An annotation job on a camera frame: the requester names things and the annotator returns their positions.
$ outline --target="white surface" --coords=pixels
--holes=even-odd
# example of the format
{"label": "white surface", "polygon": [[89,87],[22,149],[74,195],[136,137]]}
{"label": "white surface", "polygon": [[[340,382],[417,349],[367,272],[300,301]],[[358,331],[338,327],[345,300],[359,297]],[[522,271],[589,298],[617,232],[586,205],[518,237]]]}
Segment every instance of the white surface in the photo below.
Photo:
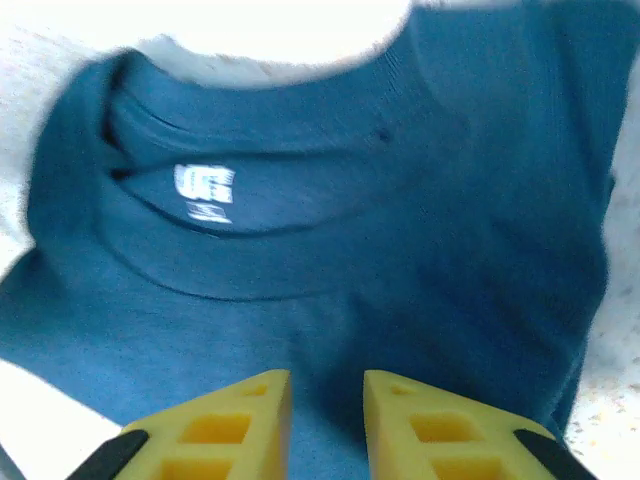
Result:
{"label": "white surface", "polygon": [[[0,0],[0,272],[29,246],[21,205],[43,114],[64,80],[93,50],[165,32],[205,53],[343,64],[383,42],[407,2],[263,0],[256,7],[250,0],[174,1],[153,2],[150,13],[142,5],[150,2],[140,1],[34,7],[33,2]],[[258,69],[247,65],[221,58],[219,66],[225,78],[242,72],[258,75]],[[256,82],[264,81],[264,69],[259,70]],[[288,75],[283,68],[268,74],[277,81]],[[606,223],[612,260],[609,292],[594,327],[568,435],[575,452],[604,480],[637,479],[640,471],[638,90],[615,159],[618,185]],[[0,362],[0,443],[29,480],[65,478],[117,431],[118,426],[39,379]]]}

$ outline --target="neckline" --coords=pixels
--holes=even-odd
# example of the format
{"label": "neckline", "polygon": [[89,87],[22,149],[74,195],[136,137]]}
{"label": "neckline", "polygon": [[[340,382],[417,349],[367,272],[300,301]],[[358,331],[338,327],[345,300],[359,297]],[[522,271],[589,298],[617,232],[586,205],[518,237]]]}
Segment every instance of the neckline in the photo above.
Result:
{"label": "neckline", "polygon": [[[280,149],[292,145],[313,148],[318,142],[326,147],[335,141],[334,136],[377,136],[381,128],[406,120],[417,106],[424,108],[425,99],[433,101],[419,71],[408,25],[381,56],[327,79],[238,91],[203,89],[160,73],[155,88],[139,89],[137,95],[158,95],[163,85],[184,90],[190,98],[188,102],[168,101],[155,112],[165,123],[174,124],[176,137],[216,132],[236,149],[251,144],[260,148],[276,144]],[[366,211],[305,230],[240,238],[216,237],[190,229],[129,195],[112,176],[114,169],[126,164],[126,158],[106,141],[103,128],[110,91],[123,78],[123,68],[131,65],[137,55],[140,54],[125,51],[90,68],[80,88],[85,112],[70,119],[82,123],[84,129],[89,126],[87,135],[83,135],[86,152],[103,166],[98,172],[96,234],[103,246],[129,269],[176,292],[245,301],[326,293],[375,280],[399,267],[411,269],[419,263],[427,240],[417,231],[431,216],[425,213],[425,202],[436,200],[433,194],[419,188],[427,170],[433,168],[428,162],[401,194]],[[132,88],[130,82],[142,82],[145,69],[159,73],[151,63],[146,65],[129,76],[126,88]],[[104,90],[97,90],[97,85]],[[363,85],[370,88],[363,90]],[[208,102],[206,108],[200,102]],[[220,106],[217,117],[202,118],[196,132],[186,130],[186,123],[181,122],[187,111],[196,115],[210,112],[211,103],[216,102]],[[246,122],[273,105],[290,106],[295,112],[294,120],[283,125],[278,122],[277,109],[271,108],[266,115],[272,116],[273,124],[264,122],[271,125],[266,131],[248,132]],[[81,130],[79,125],[72,128]],[[437,230],[444,226],[436,222],[429,223],[429,228],[431,239],[442,238]]]}
{"label": "neckline", "polygon": [[[131,51],[122,66],[119,87],[165,130],[171,130],[170,141],[177,148],[204,140],[228,144],[234,151],[282,151],[322,148],[354,137],[384,137],[387,128],[410,116],[431,96],[412,35],[414,9],[384,51],[306,81],[254,88],[205,87],[183,82],[142,53]],[[247,129],[255,119],[260,119],[259,132]]]}

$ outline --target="teal t-shirt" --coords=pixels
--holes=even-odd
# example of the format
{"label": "teal t-shirt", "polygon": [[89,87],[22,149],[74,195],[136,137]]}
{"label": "teal t-shirt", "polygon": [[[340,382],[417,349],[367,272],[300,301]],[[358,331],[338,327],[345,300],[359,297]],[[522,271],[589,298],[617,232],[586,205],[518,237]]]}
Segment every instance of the teal t-shirt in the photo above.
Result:
{"label": "teal t-shirt", "polygon": [[0,357],[122,424],[290,369],[296,480],[367,477],[366,369],[561,435],[639,40],[617,2],[416,7],[286,87],[94,61],[38,142]]}

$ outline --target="black rubber pad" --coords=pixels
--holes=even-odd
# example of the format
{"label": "black rubber pad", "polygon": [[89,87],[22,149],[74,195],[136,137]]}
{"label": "black rubber pad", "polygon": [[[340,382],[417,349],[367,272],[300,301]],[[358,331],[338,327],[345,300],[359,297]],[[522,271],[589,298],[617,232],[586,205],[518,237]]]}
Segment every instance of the black rubber pad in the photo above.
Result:
{"label": "black rubber pad", "polygon": [[147,432],[132,430],[106,441],[67,480],[114,480],[147,440]]}
{"label": "black rubber pad", "polygon": [[555,440],[529,430],[516,430],[513,433],[557,480],[598,480]]}

